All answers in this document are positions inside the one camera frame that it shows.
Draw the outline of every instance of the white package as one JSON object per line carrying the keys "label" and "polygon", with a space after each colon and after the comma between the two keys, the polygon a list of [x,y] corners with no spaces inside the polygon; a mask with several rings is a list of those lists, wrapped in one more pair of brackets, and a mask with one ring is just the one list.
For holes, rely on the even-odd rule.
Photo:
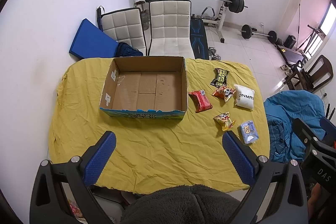
{"label": "white package", "polygon": [[235,84],[236,106],[253,109],[254,90]]}

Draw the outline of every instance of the shoe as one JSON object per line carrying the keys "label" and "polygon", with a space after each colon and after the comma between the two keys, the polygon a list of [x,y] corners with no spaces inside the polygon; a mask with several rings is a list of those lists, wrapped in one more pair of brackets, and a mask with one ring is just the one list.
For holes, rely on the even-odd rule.
{"label": "shoe", "polygon": [[290,76],[293,73],[291,69],[285,70],[285,75]]}
{"label": "shoe", "polygon": [[280,67],[282,70],[289,70],[291,69],[287,64],[284,64]]}

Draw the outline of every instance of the yellow tablecloth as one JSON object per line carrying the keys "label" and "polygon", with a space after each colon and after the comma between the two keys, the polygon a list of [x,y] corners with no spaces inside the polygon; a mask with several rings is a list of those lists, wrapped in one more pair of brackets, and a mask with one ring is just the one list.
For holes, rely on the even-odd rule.
{"label": "yellow tablecloth", "polygon": [[[232,131],[253,120],[259,140],[250,145],[256,155],[269,156],[269,133],[263,99],[247,66],[222,61],[186,59],[188,91],[204,89],[213,108],[195,113],[188,97],[183,120],[151,120],[110,117],[99,110],[100,96],[112,59],[84,59],[73,64],[57,88],[57,102],[49,130],[49,153],[54,163],[82,155],[106,130],[113,131],[117,146],[97,185],[148,194],[176,185],[203,184],[223,192],[248,187],[240,180],[222,147],[221,127],[213,117],[230,111],[236,120]],[[255,90],[254,110],[226,104],[211,96],[215,68],[230,73],[229,87],[244,85]]]}

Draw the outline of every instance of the blue snack package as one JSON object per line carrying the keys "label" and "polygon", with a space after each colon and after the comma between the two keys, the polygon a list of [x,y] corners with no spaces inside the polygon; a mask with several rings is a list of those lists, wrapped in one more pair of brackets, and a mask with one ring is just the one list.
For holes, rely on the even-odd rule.
{"label": "blue snack package", "polygon": [[258,133],[254,127],[253,121],[243,122],[240,126],[241,134],[243,135],[244,143],[249,144],[259,139]]}

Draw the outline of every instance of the black candy package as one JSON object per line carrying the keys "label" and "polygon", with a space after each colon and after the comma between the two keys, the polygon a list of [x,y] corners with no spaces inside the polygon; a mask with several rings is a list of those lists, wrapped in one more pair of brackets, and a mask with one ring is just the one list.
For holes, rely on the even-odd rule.
{"label": "black candy package", "polygon": [[229,71],[224,70],[224,69],[219,69],[219,68],[215,70],[217,71],[217,76],[216,78],[214,78],[214,80],[212,80],[210,85],[213,85],[216,88],[219,88],[222,85],[226,85],[226,78],[227,78],[227,75],[229,74]]}

